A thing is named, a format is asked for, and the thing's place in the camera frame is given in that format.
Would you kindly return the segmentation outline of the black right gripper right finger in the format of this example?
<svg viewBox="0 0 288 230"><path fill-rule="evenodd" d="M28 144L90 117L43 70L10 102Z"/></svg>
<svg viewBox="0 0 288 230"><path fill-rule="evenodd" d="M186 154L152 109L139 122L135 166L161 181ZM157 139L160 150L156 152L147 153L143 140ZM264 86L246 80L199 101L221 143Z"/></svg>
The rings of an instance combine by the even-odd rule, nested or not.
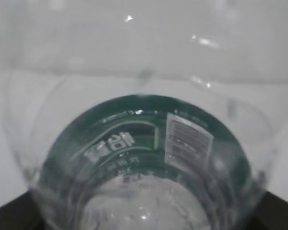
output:
<svg viewBox="0 0 288 230"><path fill-rule="evenodd" d="M288 230L288 202L267 192L254 215L255 230Z"/></svg>

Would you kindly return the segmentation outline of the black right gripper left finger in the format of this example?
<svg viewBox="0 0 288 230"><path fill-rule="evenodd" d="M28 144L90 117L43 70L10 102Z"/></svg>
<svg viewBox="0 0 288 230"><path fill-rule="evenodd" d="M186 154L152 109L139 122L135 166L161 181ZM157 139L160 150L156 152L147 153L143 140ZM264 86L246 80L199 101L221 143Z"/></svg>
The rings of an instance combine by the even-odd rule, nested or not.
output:
<svg viewBox="0 0 288 230"><path fill-rule="evenodd" d="M0 207L0 230L44 230L45 223L29 192Z"/></svg>

